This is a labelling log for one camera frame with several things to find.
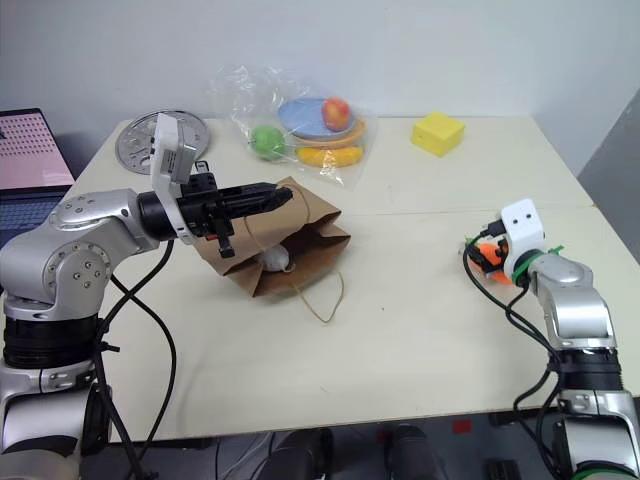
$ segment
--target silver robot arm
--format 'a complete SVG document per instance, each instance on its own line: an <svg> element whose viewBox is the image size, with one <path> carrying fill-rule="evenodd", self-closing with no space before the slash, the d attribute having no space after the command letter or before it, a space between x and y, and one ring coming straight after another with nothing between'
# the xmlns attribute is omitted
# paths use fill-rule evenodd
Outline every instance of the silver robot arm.
<svg viewBox="0 0 640 480"><path fill-rule="evenodd" d="M544 310L547 338L560 359L557 397L563 420L554 425L554 458L563 477L640 477L640 428L624 390L609 309L585 265L544 253L544 232L533 202L502 210L508 256L505 274L530 282Z"/></svg>
<svg viewBox="0 0 640 480"><path fill-rule="evenodd" d="M113 270L161 241L215 235L234 254L231 220L274 210L287 188L218 189L206 162L190 175L193 132L159 115L151 147L155 192L90 193L65 200L37 229L0 251L6 290L0 360L0 480L70 480L83 455L108 441L95 382L98 312Z"/></svg>

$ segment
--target red apple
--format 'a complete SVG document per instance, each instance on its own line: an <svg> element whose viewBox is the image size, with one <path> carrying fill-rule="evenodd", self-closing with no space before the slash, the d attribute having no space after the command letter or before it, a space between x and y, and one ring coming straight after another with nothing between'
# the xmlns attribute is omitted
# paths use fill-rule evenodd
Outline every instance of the red apple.
<svg viewBox="0 0 640 480"><path fill-rule="evenodd" d="M339 132L349 125L351 109L341 98L327 98L322 105L322 118L329 130Z"/></svg>

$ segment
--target green ball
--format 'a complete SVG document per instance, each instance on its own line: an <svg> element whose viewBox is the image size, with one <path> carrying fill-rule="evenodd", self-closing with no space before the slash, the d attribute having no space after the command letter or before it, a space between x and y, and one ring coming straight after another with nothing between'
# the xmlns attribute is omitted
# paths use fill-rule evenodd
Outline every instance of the green ball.
<svg viewBox="0 0 640 480"><path fill-rule="evenodd" d="M284 155L284 135L276 127L256 127L251 132L251 148L263 160L276 160Z"/></svg>

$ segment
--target clear plastic bag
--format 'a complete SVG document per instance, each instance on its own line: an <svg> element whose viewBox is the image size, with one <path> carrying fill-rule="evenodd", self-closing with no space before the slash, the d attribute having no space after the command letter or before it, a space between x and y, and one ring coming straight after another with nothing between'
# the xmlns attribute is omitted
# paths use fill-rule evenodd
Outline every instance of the clear plastic bag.
<svg viewBox="0 0 640 480"><path fill-rule="evenodd" d="M377 126L371 112L269 67L224 67L209 93L257 159L348 189L360 179Z"/></svg>

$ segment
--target table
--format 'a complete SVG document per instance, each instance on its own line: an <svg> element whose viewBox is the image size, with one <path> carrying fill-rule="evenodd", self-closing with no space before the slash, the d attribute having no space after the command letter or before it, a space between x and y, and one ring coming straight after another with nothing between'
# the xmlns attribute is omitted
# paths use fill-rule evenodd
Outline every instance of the table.
<svg viewBox="0 0 640 480"><path fill-rule="evenodd" d="M634 342L640 269L535 123L526 117L463 119L463 144L438 159L409 143L414 121L380 119L377 144L352 192L294 175L343 209L337 224L353 236L337 266L346 291L332 324L321 324L296 296L248 298L194 249L176 244L169 265L139 295L167 322L178 349L176 388L157 438L509 409L538 379L546 354L473 288L459 248L465 235L523 196L537 202L548 245L564 244L568 257L593 269L613 315L626 387L640 393ZM71 195L149 189L149 177L124 170L115 159L114 141L125 124ZM219 186L291 173L253 159L222 122L209 125L213 145L205 159ZM395 168L389 170L392 154ZM588 232L597 232L593 241ZM132 285L160 255L132 257L116 273ZM491 288L505 300L516 293ZM337 294L335 275L306 290L321 313ZM116 298L110 287L103 315ZM533 296L520 311L543 328ZM164 393L168 351L152 320L133 304L122 310L108 340L122 348L105 355L115 403L132 438L141 440ZM525 405L540 405L548 391Z"/></svg>

